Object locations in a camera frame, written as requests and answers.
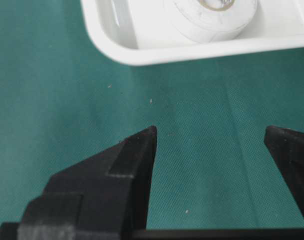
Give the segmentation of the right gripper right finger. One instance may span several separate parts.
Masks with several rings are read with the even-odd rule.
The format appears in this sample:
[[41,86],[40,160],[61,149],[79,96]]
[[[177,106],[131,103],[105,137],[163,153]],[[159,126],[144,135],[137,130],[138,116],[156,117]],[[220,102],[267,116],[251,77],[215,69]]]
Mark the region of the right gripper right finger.
[[264,144],[304,217],[304,133],[270,125]]

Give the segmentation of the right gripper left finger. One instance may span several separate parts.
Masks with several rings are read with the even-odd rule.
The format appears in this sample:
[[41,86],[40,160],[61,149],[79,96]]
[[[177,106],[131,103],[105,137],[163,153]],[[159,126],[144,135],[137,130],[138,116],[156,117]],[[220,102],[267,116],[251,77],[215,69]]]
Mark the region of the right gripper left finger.
[[52,175],[30,201],[20,240],[127,240],[147,225],[157,148],[150,126]]

